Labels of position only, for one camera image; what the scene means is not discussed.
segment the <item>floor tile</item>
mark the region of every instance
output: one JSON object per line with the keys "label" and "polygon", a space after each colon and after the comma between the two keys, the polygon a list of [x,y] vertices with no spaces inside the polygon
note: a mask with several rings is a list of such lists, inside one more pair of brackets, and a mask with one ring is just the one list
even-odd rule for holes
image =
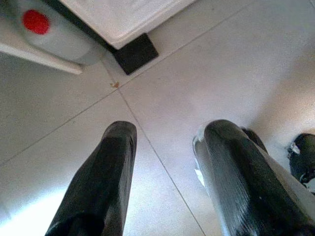
{"label": "floor tile", "polygon": [[315,132],[314,20],[308,0],[257,1],[121,88],[206,235],[220,233],[193,170],[198,126],[251,127],[288,169],[289,142]]}
{"label": "floor tile", "polygon": [[[117,91],[1,166],[12,221],[0,235],[43,235],[74,173],[116,120],[135,123]],[[140,129],[128,209],[125,236],[203,235]]]}
{"label": "floor tile", "polygon": [[101,62],[81,75],[5,55],[0,62],[0,163],[114,90]]}
{"label": "floor tile", "polygon": [[111,54],[107,54],[103,62],[116,82],[123,85],[251,2],[253,0],[198,0],[194,2],[149,32],[149,38],[156,47],[159,57],[129,76],[125,75]]}
{"label": "floor tile", "polygon": [[0,202],[0,227],[1,225],[6,224],[9,220],[10,220],[9,216],[4,209],[4,206]]}

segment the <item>tile grout line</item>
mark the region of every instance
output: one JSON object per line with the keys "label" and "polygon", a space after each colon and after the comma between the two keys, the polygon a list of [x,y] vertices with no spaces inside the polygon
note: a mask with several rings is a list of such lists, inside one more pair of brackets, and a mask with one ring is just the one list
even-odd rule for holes
{"label": "tile grout line", "polygon": [[313,6],[313,8],[315,9],[315,5],[314,5],[313,0],[310,0],[310,3],[311,3],[311,5]]}
{"label": "tile grout line", "polygon": [[97,103],[101,102],[103,99],[107,98],[108,96],[110,96],[111,94],[113,94],[114,92],[116,92],[118,89],[115,89],[114,91],[110,92],[108,95],[100,98],[98,101],[94,102],[92,105],[89,105],[88,107],[86,107],[85,109],[83,109],[82,111],[80,111],[79,113],[77,113],[76,115],[74,115],[73,117],[69,118],[68,120],[66,120],[64,123],[62,123],[61,125],[59,125],[58,127],[54,128],[52,131],[50,131],[48,134],[45,134],[44,136],[42,136],[41,138],[39,138],[38,140],[36,140],[35,142],[33,142],[32,144],[28,145],[26,148],[22,149],[21,151],[19,151],[17,154],[13,155],[12,157],[8,158],[7,160],[3,161],[0,163],[0,167],[4,166],[6,163],[8,163],[9,161],[11,161],[12,159],[14,159],[15,157],[17,157],[18,155],[20,155],[22,152],[26,151],[27,149],[29,149],[30,147],[32,147],[33,145],[37,144],[38,142],[40,142],[41,140],[43,140],[44,138],[46,138],[47,136],[51,135],[52,133],[54,133],[56,130],[58,130],[59,128],[61,128],[62,126],[64,126],[65,124],[67,124],[68,122],[70,122],[71,120],[73,120],[74,118],[76,118],[77,116],[79,116],[80,114],[84,113],[86,110],[88,110],[89,108],[91,108],[92,106],[96,105]]}
{"label": "tile grout line", "polygon": [[181,47],[179,47],[178,49],[176,49],[175,51],[173,51],[172,53],[170,53],[169,55],[167,55],[165,58],[163,58],[162,60],[158,61],[156,64],[152,65],[151,67],[147,68],[146,70],[142,71],[140,74],[136,75],[135,77],[133,77],[132,79],[128,80],[126,83],[124,83],[123,85],[121,85],[119,88],[124,87],[125,85],[129,84],[129,82],[133,81],[134,79],[138,78],[140,75],[142,75],[144,72],[148,71],[149,69],[157,66],[158,64],[160,64],[162,61],[164,61],[165,59],[167,59],[168,57],[172,56],[173,54],[175,54],[176,52],[178,52],[179,50],[181,50],[183,47],[189,45],[190,43],[194,42],[195,40],[199,39],[200,37],[202,37],[203,35],[205,35],[206,33],[208,33],[209,31],[215,29],[216,27],[218,27],[219,25],[221,25],[223,22],[229,20],[230,18],[234,17],[235,15],[237,15],[238,13],[240,13],[241,11],[243,11],[245,8],[247,8],[248,6],[254,4],[255,2],[257,2],[258,0],[253,0],[250,3],[246,4],[245,6],[243,6],[241,9],[239,9],[238,11],[234,12],[232,15],[228,16],[227,18],[223,19],[222,21],[218,22],[217,24],[215,24],[214,26],[212,26],[210,29],[208,29],[207,31],[203,32],[201,35],[197,36],[196,38],[192,39],[191,41],[187,42],[186,44],[182,45]]}
{"label": "tile grout line", "polygon": [[166,174],[168,175],[168,177],[169,177],[170,180],[172,181],[173,185],[175,186],[175,188],[176,188],[177,192],[179,193],[180,197],[182,198],[184,204],[186,205],[186,207],[187,207],[188,210],[190,211],[191,215],[193,216],[194,220],[196,221],[196,223],[197,223],[197,225],[199,226],[200,230],[202,231],[203,235],[206,236],[206,234],[205,234],[205,232],[203,231],[201,225],[200,225],[199,222],[197,221],[195,215],[193,214],[193,212],[191,211],[190,207],[188,206],[186,200],[184,199],[182,193],[180,192],[180,190],[178,189],[177,185],[175,184],[175,181],[173,180],[173,178],[171,177],[170,173],[169,173],[168,170],[166,169],[166,166],[163,164],[163,162],[162,162],[160,156],[158,155],[157,151],[156,151],[155,148],[153,147],[153,145],[152,145],[151,141],[149,140],[147,134],[145,133],[144,129],[143,129],[142,126],[140,125],[139,120],[137,119],[137,117],[136,117],[135,114],[133,113],[133,111],[132,111],[131,107],[129,106],[127,100],[125,99],[123,93],[120,91],[120,89],[118,89],[118,92],[119,92],[119,94],[122,96],[122,98],[123,98],[125,104],[127,105],[128,109],[130,110],[130,112],[131,112],[133,118],[134,118],[134,119],[136,120],[136,122],[138,123],[138,126],[140,127],[140,129],[141,129],[141,131],[143,132],[145,138],[146,138],[147,141],[149,142],[150,147],[152,148],[152,150],[153,150],[153,152],[155,153],[155,155],[157,156],[159,162],[160,162],[161,165],[163,166],[163,168],[164,168]]}

